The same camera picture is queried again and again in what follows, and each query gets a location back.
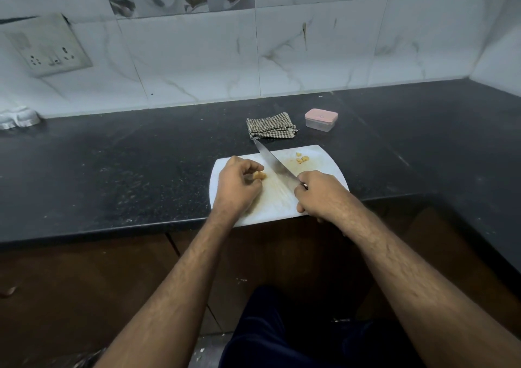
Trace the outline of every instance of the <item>hand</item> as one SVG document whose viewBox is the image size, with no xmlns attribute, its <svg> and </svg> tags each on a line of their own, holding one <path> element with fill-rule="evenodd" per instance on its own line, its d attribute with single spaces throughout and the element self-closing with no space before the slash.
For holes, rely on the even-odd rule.
<svg viewBox="0 0 521 368">
<path fill-rule="evenodd" d="M 228 216 L 236 222 L 262 191 L 262 182 L 259 179 L 246 184 L 244 175 L 263 169 L 264 167 L 255 161 L 243 160 L 236 155 L 231 157 L 219 173 L 217 196 L 212 212 Z"/>
<path fill-rule="evenodd" d="M 299 213 L 307 211 L 311 216 L 328 220 L 336 226 L 346 218 L 350 222 L 356 222 L 370 213 L 335 176 L 319 171 L 306 171 L 299 174 L 298 179 L 308 187 L 308 190 L 301 185 L 295 188 L 298 199 L 296 209 Z"/>
</svg>

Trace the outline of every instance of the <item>jeans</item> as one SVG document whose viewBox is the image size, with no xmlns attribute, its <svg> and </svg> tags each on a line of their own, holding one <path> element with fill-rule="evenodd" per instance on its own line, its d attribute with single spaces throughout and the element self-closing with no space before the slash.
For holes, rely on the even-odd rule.
<svg viewBox="0 0 521 368">
<path fill-rule="evenodd" d="M 332 322 L 275 288 L 253 293 L 219 368 L 425 366 L 398 322 Z"/>
</svg>

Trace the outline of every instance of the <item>person's left arm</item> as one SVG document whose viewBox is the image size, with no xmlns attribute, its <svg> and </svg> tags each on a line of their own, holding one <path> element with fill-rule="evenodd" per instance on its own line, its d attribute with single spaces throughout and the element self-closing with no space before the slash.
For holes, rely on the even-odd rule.
<svg viewBox="0 0 521 368">
<path fill-rule="evenodd" d="M 95 368 L 188 366 L 224 241 L 239 216 L 261 192 L 244 175 L 264 167 L 236 156 L 219 174 L 214 208 L 158 289 L 115 338 Z"/>
</svg>

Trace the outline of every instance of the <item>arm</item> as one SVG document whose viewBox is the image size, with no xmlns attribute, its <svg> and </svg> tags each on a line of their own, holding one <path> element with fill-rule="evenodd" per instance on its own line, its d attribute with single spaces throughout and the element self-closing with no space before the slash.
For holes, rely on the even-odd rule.
<svg viewBox="0 0 521 368">
<path fill-rule="evenodd" d="M 115 338 L 96 368 L 188 366 L 223 243 L 239 216 L 261 192 L 244 174 L 262 171 L 251 160 L 232 157 L 219 174 L 214 208 L 158 289 Z"/>
<path fill-rule="evenodd" d="M 445 279 L 334 176 L 299 175 L 298 211 L 334 223 L 360 248 L 428 367 L 521 366 L 521 341 Z"/>
</svg>

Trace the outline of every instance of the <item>white cutting board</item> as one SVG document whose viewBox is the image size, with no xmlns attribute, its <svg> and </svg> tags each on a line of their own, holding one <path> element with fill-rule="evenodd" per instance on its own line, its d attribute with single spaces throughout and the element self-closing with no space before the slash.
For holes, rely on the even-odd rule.
<svg viewBox="0 0 521 368">
<path fill-rule="evenodd" d="M 344 176 L 335 161 L 329 156 L 325 150 L 317 145 L 296 147 L 294 149 L 285 149 L 272 151 L 273 155 L 282 162 L 294 175 L 298 175 L 303 171 L 321 171 L 334 175 L 342 186 L 348 189 Z M 296 161 L 296 154 L 307 155 L 309 161 L 299 164 Z M 262 159 L 260 153 L 240 155 L 241 158 L 250 159 L 263 164 L 267 177 L 263 180 L 263 190 L 259 196 L 253 201 L 251 207 L 237 221 L 235 227 L 242 225 L 265 223 L 268 221 L 289 219 L 291 217 L 303 216 L 305 213 L 296 211 L 298 200 L 292 191 L 280 181 L 275 172 Z M 219 172 L 224 168 L 229 158 L 220 158 L 212 169 L 210 177 L 210 205 L 214 206 L 215 195 L 217 194 L 217 182 Z"/>
</svg>

